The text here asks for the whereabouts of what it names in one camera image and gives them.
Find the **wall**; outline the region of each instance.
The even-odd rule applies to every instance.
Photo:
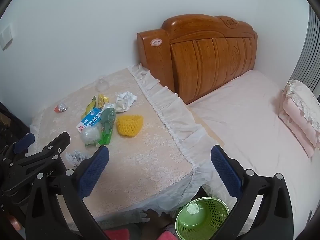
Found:
[[[0,19],[0,31],[11,24],[14,34],[8,49],[0,50],[0,98],[30,124],[37,111],[99,75],[138,63],[137,32],[159,28],[167,18],[187,13],[228,15],[251,24],[259,35],[257,68],[282,84],[303,46],[308,21],[304,4],[303,0],[13,0]],[[283,72],[281,79],[277,71]]]
[[[281,88],[300,57],[309,21],[307,0],[259,0],[255,31],[258,47],[255,69]]]

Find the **pink sticker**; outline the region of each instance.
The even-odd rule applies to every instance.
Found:
[[[162,40],[161,40],[161,39],[153,39],[153,40],[150,42],[151,46],[153,46],[153,47],[159,46],[159,45],[161,45],[161,43],[162,43]]]

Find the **wall switch plate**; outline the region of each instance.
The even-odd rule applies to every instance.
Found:
[[[11,35],[11,27],[9,25],[0,34],[0,45],[2,50],[5,50],[10,45],[11,42],[12,42],[12,35]]]

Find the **metal bolt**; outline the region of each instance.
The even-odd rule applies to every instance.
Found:
[[[73,169],[69,169],[66,171],[66,175],[67,176],[71,176],[73,174],[74,170]]]
[[[39,173],[38,175],[37,175],[37,179],[42,179],[43,178],[43,173]]]
[[[246,173],[247,175],[249,175],[249,176],[253,176],[253,175],[254,175],[254,171],[253,171],[253,170],[250,170],[250,169],[246,170],[245,173]]]
[[[277,177],[278,179],[283,179],[283,175],[282,175],[281,173],[277,173],[277,174],[276,174],[276,177]]]

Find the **blue gripper pad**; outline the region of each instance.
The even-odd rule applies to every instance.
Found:
[[[242,181],[229,163],[225,152],[218,145],[211,150],[211,161],[216,168],[230,196],[240,199],[242,196]]]
[[[13,152],[15,154],[22,153],[23,150],[27,149],[34,142],[35,136],[33,135],[33,133],[27,133],[25,137],[23,137],[14,144]]]
[[[99,149],[90,159],[81,162],[81,164],[88,163],[88,166],[86,170],[82,173],[81,177],[77,180],[77,192],[79,198],[83,199],[84,197],[88,197],[90,195],[101,173],[108,164],[108,161],[108,148],[105,146],[100,146]]]

